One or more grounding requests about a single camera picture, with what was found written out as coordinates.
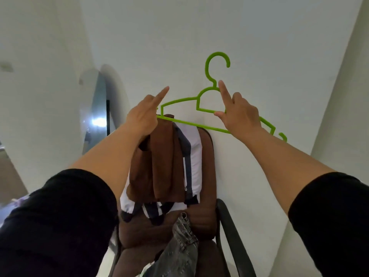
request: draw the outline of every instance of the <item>hand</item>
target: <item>hand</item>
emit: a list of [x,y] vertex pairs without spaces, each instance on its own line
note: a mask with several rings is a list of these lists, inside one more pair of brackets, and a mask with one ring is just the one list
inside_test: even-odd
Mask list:
[[244,142],[248,134],[262,129],[259,111],[255,106],[250,105],[239,92],[235,92],[231,98],[222,80],[219,81],[219,90],[226,112],[216,111],[214,115],[222,120],[234,137]]
[[147,95],[137,106],[133,107],[127,115],[125,127],[128,127],[130,132],[137,134],[139,138],[149,135],[158,125],[156,109],[168,90],[167,86],[155,97]]

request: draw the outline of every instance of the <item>hanger hook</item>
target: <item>hanger hook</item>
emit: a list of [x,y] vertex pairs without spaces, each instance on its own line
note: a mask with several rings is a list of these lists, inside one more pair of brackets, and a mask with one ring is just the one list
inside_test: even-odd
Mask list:
[[213,59],[213,57],[218,56],[218,55],[225,59],[225,62],[227,63],[227,68],[229,68],[229,66],[231,65],[231,61],[229,60],[228,55],[226,55],[224,52],[218,51],[218,52],[212,53],[208,57],[208,59],[205,62],[205,75],[209,79],[209,81],[211,81],[213,83],[213,86],[215,88],[217,87],[217,81],[215,79],[213,79],[212,77],[210,77],[210,75],[209,75],[209,63],[210,63],[210,60]]

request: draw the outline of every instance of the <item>brown office chair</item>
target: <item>brown office chair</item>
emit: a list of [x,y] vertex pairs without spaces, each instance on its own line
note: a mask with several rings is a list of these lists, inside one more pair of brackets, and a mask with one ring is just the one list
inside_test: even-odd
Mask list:
[[[202,128],[199,128],[199,133],[203,146],[200,204],[191,205],[185,211],[191,229],[200,241],[196,277],[230,277],[220,242],[220,223],[239,276],[254,277],[256,275],[252,263],[228,209],[222,200],[217,199],[214,149],[210,134]],[[133,277],[140,274],[142,268],[152,262],[156,253],[164,249],[172,238],[172,226],[181,212],[166,214],[160,226],[153,226],[142,211],[129,223],[120,220],[118,231],[114,233],[115,243],[110,245],[116,256],[109,277]]]

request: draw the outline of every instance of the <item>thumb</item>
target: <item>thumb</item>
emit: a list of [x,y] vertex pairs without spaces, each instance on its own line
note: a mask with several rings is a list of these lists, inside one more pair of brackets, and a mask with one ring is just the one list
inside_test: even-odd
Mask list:
[[219,117],[221,119],[221,121],[225,121],[225,112],[222,112],[222,111],[216,111],[214,112],[214,115]]

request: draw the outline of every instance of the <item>light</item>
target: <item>light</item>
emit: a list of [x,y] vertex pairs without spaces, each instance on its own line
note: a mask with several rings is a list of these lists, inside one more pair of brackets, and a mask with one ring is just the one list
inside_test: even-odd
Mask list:
[[99,117],[94,120],[92,120],[92,124],[98,127],[106,127],[106,119]]

